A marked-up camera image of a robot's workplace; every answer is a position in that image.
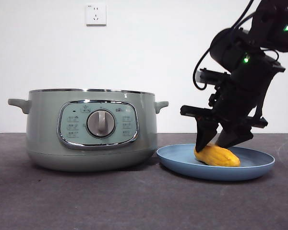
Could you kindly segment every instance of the black cable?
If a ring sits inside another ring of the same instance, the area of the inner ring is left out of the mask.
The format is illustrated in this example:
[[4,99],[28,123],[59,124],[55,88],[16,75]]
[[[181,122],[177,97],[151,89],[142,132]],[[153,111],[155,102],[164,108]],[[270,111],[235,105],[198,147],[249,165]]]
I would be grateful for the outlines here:
[[255,15],[255,12],[251,13],[250,15],[248,15],[246,18],[244,18],[241,22],[239,22],[237,24],[237,26],[231,31],[231,44],[233,46],[235,46],[234,44],[234,37],[235,37],[235,34],[237,32],[237,30],[239,29],[240,26],[242,26],[242,24],[244,24],[246,21],[248,21],[249,19],[251,19],[253,16]]
[[204,87],[201,88],[199,87],[199,85],[196,83],[196,80],[195,80],[195,75],[196,75],[196,71],[199,67],[199,65],[201,64],[202,60],[205,58],[205,56],[208,54],[208,52],[210,51],[210,49],[212,47],[214,47],[221,39],[223,39],[226,35],[228,35],[230,32],[233,31],[233,29],[239,24],[239,22],[241,21],[241,19],[246,15],[247,11],[250,9],[252,3],[254,2],[254,0],[250,0],[249,1],[249,4],[246,6],[245,10],[243,11],[243,13],[241,14],[241,16],[239,17],[239,19],[236,20],[236,22],[232,25],[232,27],[221,37],[219,38],[218,40],[216,40],[216,42],[213,43],[212,46],[210,46],[206,52],[202,55],[202,57],[200,58],[200,60],[197,62],[195,68],[194,68],[194,71],[193,71],[193,84],[195,85],[195,87],[199,90],[205,90],[206,87],[207,87],[207,83],[205,83]]
[[279,59],[279,53],[278,53],[275,49],[262,49],[262,51],[263,51],[263,52],[265,52],[265,51],[272,51],[272,52],[276,53],[277,57],[276,57],[276,59],[275,59],[272,63],[278,61],[278,59]]

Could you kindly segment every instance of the white wall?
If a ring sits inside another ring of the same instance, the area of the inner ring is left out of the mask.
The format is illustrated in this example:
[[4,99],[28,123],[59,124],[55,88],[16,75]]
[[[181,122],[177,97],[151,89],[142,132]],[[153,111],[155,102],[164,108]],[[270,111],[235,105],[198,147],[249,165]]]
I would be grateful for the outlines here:
[[[43,88],[153,92],[170,102],[157,115],[158,132],[195,132],[180,107],[208,107],[214,90],[195,89],[193,68],[248,0],[106,0],[107,26],[86,27],[84,8],[92,2],[0,0],[0,132],[25,132],[26,115],[8,98]],[[288,132],[288,54],[280,62],[287,70],[273,80],[264,105],[269,126],[254,132]],[[210,57],[204,66],[223,71]]]

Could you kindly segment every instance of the button icon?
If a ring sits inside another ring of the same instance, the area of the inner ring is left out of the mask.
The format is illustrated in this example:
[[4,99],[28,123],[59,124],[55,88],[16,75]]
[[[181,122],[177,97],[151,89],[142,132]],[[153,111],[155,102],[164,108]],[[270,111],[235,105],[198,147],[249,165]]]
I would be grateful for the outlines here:
[[84,105],[82,108],[81,108],[81,113],[89,113],[91,112],[91,109],[87,106],[87,105]]
[[129,131],[129,130],[124,130],[123,131],[123,136],[124,137],[129,137],[129,136],[131,136],[132,134],[131,134],[131,132]]
[[68,124],[67,130],[79,130],[78,124],[77,124],[77,123],[75,123],[75,124]]
[[131,117],[130,116],[123,116],[123,121],[131,121]]
[[69,138],[78,138],[79,132],[68,132],[67,137]]
[[131,122],[123,123],[123,129],[130,129],[130,128],[132,128]]
[[79,122],[79,117],[78,116],[69,116],[67,118],[67,122]]

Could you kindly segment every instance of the control knob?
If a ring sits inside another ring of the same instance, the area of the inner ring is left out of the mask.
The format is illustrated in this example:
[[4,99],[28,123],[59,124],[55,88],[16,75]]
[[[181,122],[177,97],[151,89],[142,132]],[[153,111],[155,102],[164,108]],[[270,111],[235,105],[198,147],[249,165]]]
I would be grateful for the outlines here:
[[87,119],[88,130],[97,137],[105,137],[112,133],[115,120],[111,113],[105,110],[93,112]]

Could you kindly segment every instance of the plate rim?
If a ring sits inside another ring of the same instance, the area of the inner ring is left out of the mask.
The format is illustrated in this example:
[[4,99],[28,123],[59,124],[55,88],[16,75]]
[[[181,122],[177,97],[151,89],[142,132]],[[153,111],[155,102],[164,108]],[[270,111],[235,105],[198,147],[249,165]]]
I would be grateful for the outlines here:
[[265,152],[262,152],[262,151],[258,151],[258,150],[255,150],[255,149],[250,149],[250,148],[246,148],[246,147],[238,147],[238,146],[233,146],[235,148],[239,148],[239,149],[247,149],[247,150],[253,150],[253,151],[257,151],[257,152],[260,152],[260,153],[263,153],[265,155],[268,155],[270,157],[272,157],[272,162],[268,163],[268,164],[262,164],[262,165],[255,165],[255,166],[242,166],[242,167],[233,167],[233,166],[214,166],[214,165],[203,165],[203,164],[196,164],[196,163],[188,163],[188,162],[179,162],[179,161],[174,161],[172,159],[168,159],[168,158],[165,158],[163,156],[161,156],[158,152],[159,150],[163,149],[163,148],[167,148],[167,147],[171,147],[171,146],[178,146],[178,145],[194,145],[195,146],[195,143],[185,143],[185,144],[174,144],[174,145],[167,145],[167,146],[163,146],[163,147],[160,147],[157,149],[156,153],[158,155],[158,157],[160,158],[163,158],[167,161],[172,161],[172,162],[175,162],[175,163],[181,163],[181,164],[187,164],[187,165],[194,165],[194,166],[200,166],[200,167],[205,167],[205,168],[220,168],[220,169],[249,169],[249,168],[262,168],[262,167],[267,167],[269,165],[273,165],[275,163],[275,158],[274,156],[268,154],[268,153],[265,153]]

